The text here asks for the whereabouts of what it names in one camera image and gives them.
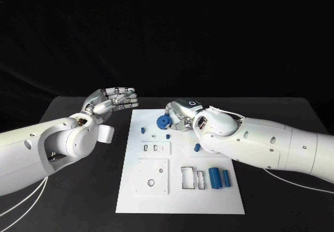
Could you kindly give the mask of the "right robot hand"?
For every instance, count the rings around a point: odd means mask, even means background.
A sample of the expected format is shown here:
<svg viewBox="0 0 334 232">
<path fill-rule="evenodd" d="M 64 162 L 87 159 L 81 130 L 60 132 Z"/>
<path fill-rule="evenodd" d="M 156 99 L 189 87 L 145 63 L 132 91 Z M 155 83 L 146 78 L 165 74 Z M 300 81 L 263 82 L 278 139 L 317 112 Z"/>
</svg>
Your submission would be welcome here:
<svg viewBox="0 0 334 232">
<path fill-rule="evenodd" d="M 189 131 L 194 129 L 195 118 L 204 111 L 204 105 L 192 98 L 179 98 L 166 106 L 165 116 L 170 117 L 170 112 L 175 113 L 179 122 L 169 122 L 166 129 L 176 131 Z"/>
</svg>

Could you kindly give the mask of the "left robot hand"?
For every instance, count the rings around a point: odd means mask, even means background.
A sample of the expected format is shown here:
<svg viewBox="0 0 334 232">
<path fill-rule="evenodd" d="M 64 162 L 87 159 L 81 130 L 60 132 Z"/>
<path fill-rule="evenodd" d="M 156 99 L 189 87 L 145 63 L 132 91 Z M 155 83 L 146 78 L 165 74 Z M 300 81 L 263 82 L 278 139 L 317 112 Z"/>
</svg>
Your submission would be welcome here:
<svg viewBox="0 0 334 232">
<path fill-rule="evenodd" d="M 99 89 L 86 99 L 81 113 L 91 116 L 97 124 L 107 122 L 116 111 L 136 108 L 139 98 L 136 89 L 130 87 L 113 87 Z"/>
</svg>

